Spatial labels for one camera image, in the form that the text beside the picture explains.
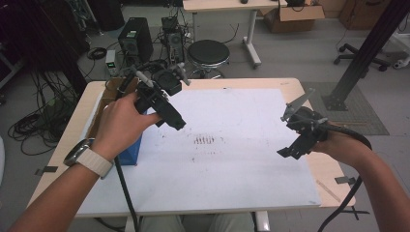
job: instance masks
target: computer tower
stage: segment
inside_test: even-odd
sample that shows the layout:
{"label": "computer tower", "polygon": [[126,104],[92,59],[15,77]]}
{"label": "computer tower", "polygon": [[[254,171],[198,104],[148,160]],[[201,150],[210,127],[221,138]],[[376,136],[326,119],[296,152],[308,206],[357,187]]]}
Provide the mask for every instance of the computer tower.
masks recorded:
{"label": "computer tower", "polygon": [[124,26],[119,0],[86,0],[103,31],[117,30]]}
{"label": "computer tower", "polygon": [[118,37],[118,42],[127,60],[137,58],[138,63],[148,62],[154,47],[147,18],[130,17]]}
{"label": "computer tower", "polygon": [[181,28],[165,34],[165,44],[170,64],[185,62],[183,38],[184,35]]}

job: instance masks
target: floor mat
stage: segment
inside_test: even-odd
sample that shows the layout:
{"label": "floor mat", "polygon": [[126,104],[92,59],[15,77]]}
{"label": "floor mat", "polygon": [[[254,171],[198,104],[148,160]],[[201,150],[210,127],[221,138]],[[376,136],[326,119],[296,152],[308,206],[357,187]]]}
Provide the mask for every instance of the floor mat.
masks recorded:
{"label": "floor mat", "polygon": [[347,111],[327,110],[322,101],[322,96],[329,96],[337,86],[334,82],[302,82],[305,92],[313,88],[316,92],[309,101],[314,111],[327,117],[330,121],[338,123],[350,130],[363,135],[390,135],[359,87],[355,86],[344,103]]}

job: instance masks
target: gray floor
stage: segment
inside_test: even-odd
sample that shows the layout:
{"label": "gray floor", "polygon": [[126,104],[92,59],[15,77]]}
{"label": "gray floor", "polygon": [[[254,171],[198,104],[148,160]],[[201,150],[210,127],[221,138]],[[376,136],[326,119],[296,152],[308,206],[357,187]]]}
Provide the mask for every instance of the gray floor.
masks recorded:
{"label": "gray floor", "polygon": [[[129,16],[148,17],[151,34],[158,33],[162,16],[169,15],[169,9],[126,7],[125,18]],[[190,23],[191,17],[186,14]],[[350,43],[360,46],[368,31],[346,31],[337,19],[316,20],[312,31],[303,33],[271,34],[262,20],[257,20],[253,43],[262,60],[262,66],[254,69],[249,56],[244,50],[242,36],[248,31],[248,25],[241,23],[238,36],[228,47],[231,52],[230,64],[221,70],[228,78],[246,77],[296,77],[300,81],[338,82],[349,65],[348,61],[333,64],[337,56],[337,43]],[[90,34],[92,46],[107,46],[116,42],[117,32],[106,32],[103,36]],[[200,38],[212,38],[227,41],[233,36],[233,30],[227,23],[218,25],[201,25]],[[403,53],[388,43],[380,57],[395,62]],[[86,72],[92,62],[82,57],[79,66]],[[47,165],[51,156],[48,152],[41,156],[27,157],[20,152],[20,143],[9,138],[8,128],[17,120],[36,109],[36,88],[31,80],[29,70],[25,69],[13,78],[1,91],[6,94],[7,103],[0,106],[0,135],[6,149],[6,165],[3,182],[0,188],[0,231],[6,230],[24,211],[38,181],[34,175],[38,168]],[[107,79],[103,61],[99,61],[90,74],[94,80]],[[388,69],[379,72],[377,66],[370,66],[366,78],[358,86],[366,99],[389,131],[390,135],[368,136],[376,151],[392,167],[405,190],[410,192],[410,67],[401,70]],[[42,141],[33,138],[26,149],[39,151]],[[355,170],[341,165],[347,176],[357,176]],[[369,211],[370,215],[359,215],[356,220],[351,214],[341,214],[332,221],[327,231],[377,231],[377,224],[372,214],[365,188],[356,194],[356,209]],[[316,231],[320,223],[332,209],[286,210],[270,212],[272,231]],[[188,231],[206,231],[211,216],[187,216],[184,224]],[[124,224],[123,218],[109,218],[112,224]],[[93,219],[76,219],[70,231],[110,231]]]}

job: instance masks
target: table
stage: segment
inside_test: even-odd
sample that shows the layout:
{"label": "table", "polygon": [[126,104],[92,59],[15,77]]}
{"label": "table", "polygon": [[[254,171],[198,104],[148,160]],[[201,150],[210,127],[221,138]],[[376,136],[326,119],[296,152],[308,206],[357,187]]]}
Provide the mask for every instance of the table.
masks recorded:
{"label": "table", "polygon": [[[198,79],[193,80],[191,86],[185,86],[185,90],[194,89],[280,89],[283,98],[291,102],[304,93],[300,82],[295,78],[244,78],[244,79]],[[84,127],[87,124],[89,115],[92,113],[98,95],[104,90],[104,82],[96,81],[88,84],[77,108],[70,120],[48,166],[58,166],[54,173],[45,172],[30,200],[36,199],[47,188],[52,181],[61,175],[67,167],[63,164],[63,159],[71,148],[80,139]],[[314,177],[317,190],[320,195],[320,207],[336,207],[345,197],[350,187],[347,184],[337,184],[335,177],[343,176],[338,163],[324,154],[312,154],[307,156],[307,163],[311,174]],[[83,214],[82,217],[98,217],[99,214]],[[119,217],[125,215],[104,214],[105,217]]]}
{"label": "table", "polygon": [[[255,25],[257,11],[259,9],[266,8],[277,8],[278,1],[272,0],[249,0],[247,4],[242,4],[240,0],[184,0],[185,11],[192,13],[192,24],[193,24],[193,40],[197,39],[197,25],[196,25],[196,15],[197,13],[204,12],[216,12],[216,11],[239,11],[239,10],[250,10],[249,15],[249,29],[248,35],[244,37],[244,44],[251,56],[253,61],[253,67],[256,68],[262,64],[256,50],[252,44],[253,29]],[[280,0],[281,6],[286,6],[285,0]]]}

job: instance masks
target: round stool seat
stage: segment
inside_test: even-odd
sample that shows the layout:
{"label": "round stool seat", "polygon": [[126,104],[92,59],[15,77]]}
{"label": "round stool seat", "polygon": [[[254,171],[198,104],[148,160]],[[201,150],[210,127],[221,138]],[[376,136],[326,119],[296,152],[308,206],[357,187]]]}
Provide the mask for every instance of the round stool seat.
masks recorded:
{"label": "round stool seat", "polygon": [[219,66],[228,60],[229,49],[220,42],[198,41],[188,47],[188,57],[199,66]]}

